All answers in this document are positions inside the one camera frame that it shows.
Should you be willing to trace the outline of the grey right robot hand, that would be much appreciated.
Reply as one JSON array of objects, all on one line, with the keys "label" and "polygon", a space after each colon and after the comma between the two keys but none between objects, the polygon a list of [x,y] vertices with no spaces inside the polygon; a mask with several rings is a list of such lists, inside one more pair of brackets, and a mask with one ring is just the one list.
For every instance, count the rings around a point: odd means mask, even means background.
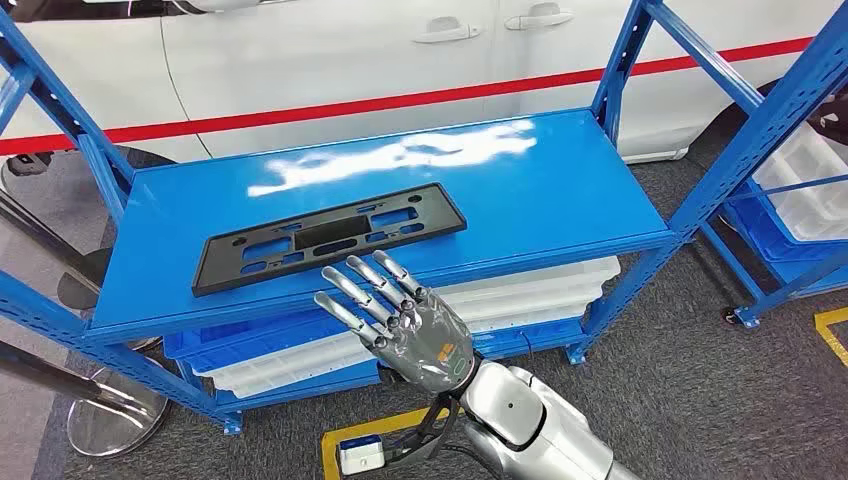
[{"label": "grey right robot hand", "polygon": [[314,301],[359,337],[362,345],[404,380],[436,393],[455,396],[467,386],[478,364],[472,335],[461,317],[432,289],[386,252],[372,253],[385,277],[360,257],[345,264],[366,280],[382,300],[332,266],[322,277],[368,315],[364,319],[319,291]]}]

